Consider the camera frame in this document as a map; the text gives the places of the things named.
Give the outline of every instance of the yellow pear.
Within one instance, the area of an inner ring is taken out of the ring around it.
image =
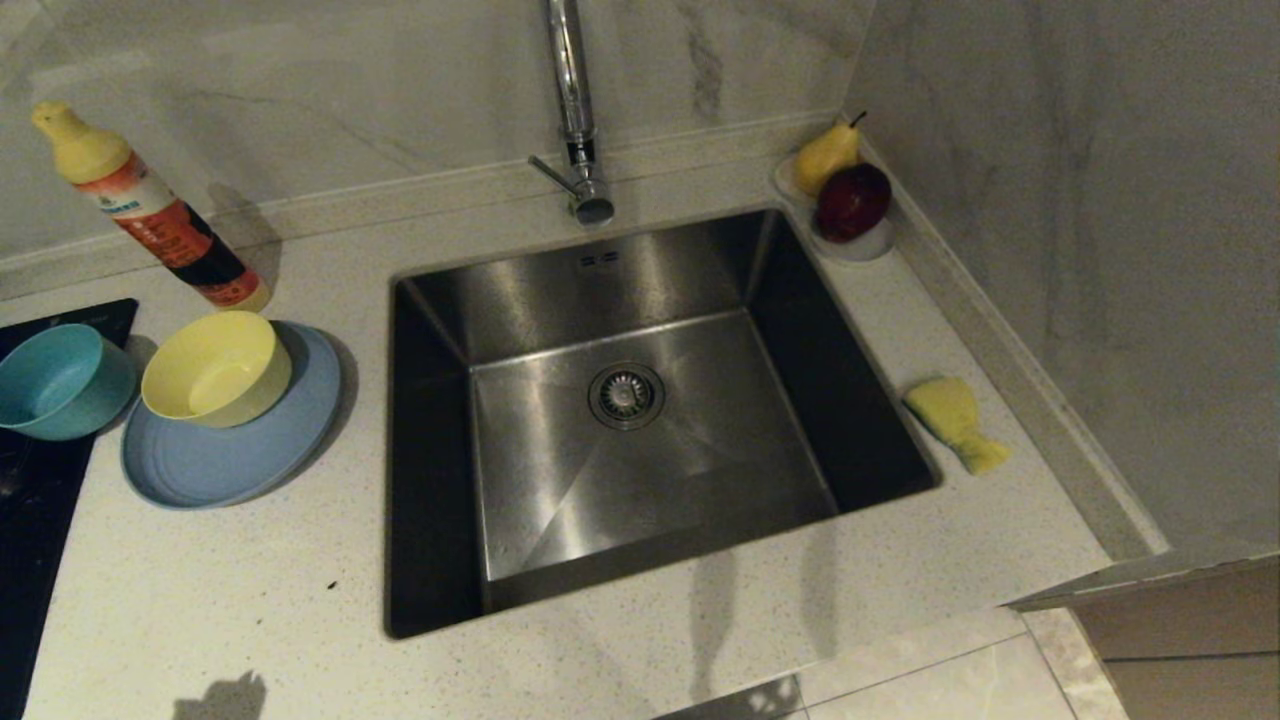
[[[836,174],[836,170],[858,164],[858,122],[865,117],[864,111],[849,124],[837,120],[831,129],[800,149],[794,177],[801,192],[809,197],[818,197],[822,186]]]

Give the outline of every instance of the floor tile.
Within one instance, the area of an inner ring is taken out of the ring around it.
[[[657,720],[806,720],[803,705],[795,676],[787,675]]]
[[[1023,621],[1078,720],[1129,720],[1102,661],[1070,610],[1024,612]]]
[[[1025,632],[1012,610],[969,612],[806,667],[797,674],[800,688],[813,706]]]
[[[810,720],[1074,720],[1030,635],[809,707]]]

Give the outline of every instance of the yellow bowl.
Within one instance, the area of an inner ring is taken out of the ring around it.
[[[292,374],[271,323],[230,310],[191,323],[160,346],[142,374],[142,401],[161,418],[230,428],[270,410]]]

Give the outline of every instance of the plate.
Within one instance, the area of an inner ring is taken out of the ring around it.
[[[174,510],[227,507],[288,482],[315,452],[342,396],[338,354],[314,328],[274,320],[293,360],[280,400],[233,428],[166,420],[140,400],[129,413],[120,464],[147,501]]]

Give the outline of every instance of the chrome faucet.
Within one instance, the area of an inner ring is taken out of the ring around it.
[[[595,159],[595,119],[591,117],[591,88],[586,82],[582,32],[577,23],[577,0],[547,0],[547,22],[552,60],[556,63],[561,135],[568,151],[568,177],[534,155],[529,156],[529,164],[570,193],[568,211],[579,224],[600,227],[613,219],[613,201]]]

